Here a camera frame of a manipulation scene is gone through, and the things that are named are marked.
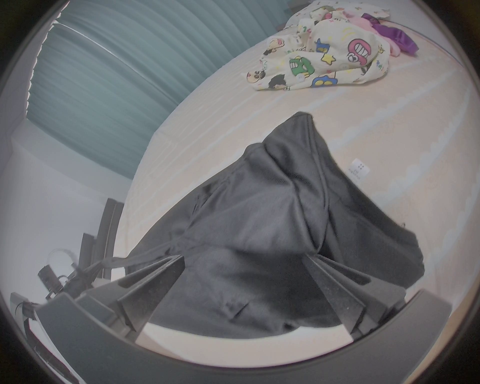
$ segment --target teal curtain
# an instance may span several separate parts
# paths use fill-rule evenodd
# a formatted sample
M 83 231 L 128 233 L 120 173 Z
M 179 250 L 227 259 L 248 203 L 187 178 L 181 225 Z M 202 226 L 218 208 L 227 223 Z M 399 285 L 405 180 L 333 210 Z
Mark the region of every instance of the teal curtain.
M 173 109 L 274 34 L 287 9 L 287 0 L 72 0 L 38 55 L 27 117 L 132 178 Z

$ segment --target bed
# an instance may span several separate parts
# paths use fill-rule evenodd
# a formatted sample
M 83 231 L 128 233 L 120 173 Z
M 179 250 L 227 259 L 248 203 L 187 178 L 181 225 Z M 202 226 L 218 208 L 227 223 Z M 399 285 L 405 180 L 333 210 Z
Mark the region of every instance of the bed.
M 375 82 L 255 91 L 241 74 L 258 60 L 264 42 L 205 80 L 152 137 L 125 202 L 114 256 L 126 257 L 189 191 L 305 111 L 340 168 L 347 172 L 355 160 L 366 165 L 370 172 L 357 181 L 359 187 L 417 235 L 425 275 L 406 299 L 424 288 L 455 309 L 480 268 L 479 95 L 462 65 L 439 46 L 384 23 L 405 30 L 420 49 L 416 57 L 391 57 L 388 74 Z M 123 269 L 112 271 L 112 279 L 122 275 Z M 341 325 L 229 340 L 147 324 L 137 343 L 197 363 L 252 367 L 304 360 L 351 341 Z

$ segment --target white label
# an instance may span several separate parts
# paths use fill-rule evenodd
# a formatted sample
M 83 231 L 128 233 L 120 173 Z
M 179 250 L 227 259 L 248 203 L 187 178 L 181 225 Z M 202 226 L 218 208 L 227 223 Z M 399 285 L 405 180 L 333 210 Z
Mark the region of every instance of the white label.
M 350 167 L 348 167 L 347 174 L 354 182 L 359 183 L 365 176 L 367 176 L 369 172 L 370 168 L 368 168 L 360 160 L 355 159 L 350 164 Z

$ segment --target purple satin fabric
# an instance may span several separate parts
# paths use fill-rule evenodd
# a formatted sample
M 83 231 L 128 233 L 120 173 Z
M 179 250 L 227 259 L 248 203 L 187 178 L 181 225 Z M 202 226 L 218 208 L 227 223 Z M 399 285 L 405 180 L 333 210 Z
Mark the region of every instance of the purple satin fabric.
M 379 34 L 395 41 L 401 51 L 406 52 L 410 55 L 413 55 L 415 52 L 419 50 L 419 48 L 417 47 L 417 44 L 415 44 L 415 42 L 410 38 L 410 36 L 408 36 L 401 29 L 382 25 L 380 24 L 378 19 L 369 15 L 368 13 L 364 13 L 362 17 L 364 19 L 367 19 L 370 23 L 372 23 L 372 27 L 375 28 L 375 30 Z

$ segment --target pink fabric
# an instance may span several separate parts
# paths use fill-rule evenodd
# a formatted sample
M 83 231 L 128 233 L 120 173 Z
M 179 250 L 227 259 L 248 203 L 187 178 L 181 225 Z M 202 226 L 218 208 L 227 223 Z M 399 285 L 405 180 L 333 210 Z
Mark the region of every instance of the pink fabric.
M 370 23 L 367 19 L 364 19 L 363 17 L 359 16 L 354 16 L 351 13 L 348 13 L 347 11 L 344 11 L 343 14 L 348 18 L 348 21 L 350 21 L 352 24 L 356 25 L 357 27 L 360 27 L 366 31 L 375 33 L 378 36 L 382 36 L 377 32 L 375 28 L 372 27 L 372 23 Z M 391 56 L 398 56 L 400 54 L 400 47 L 397 45 L 395 41 L 392 39 L 382 36 L 388 44 L 390 44 L 390 55 Z

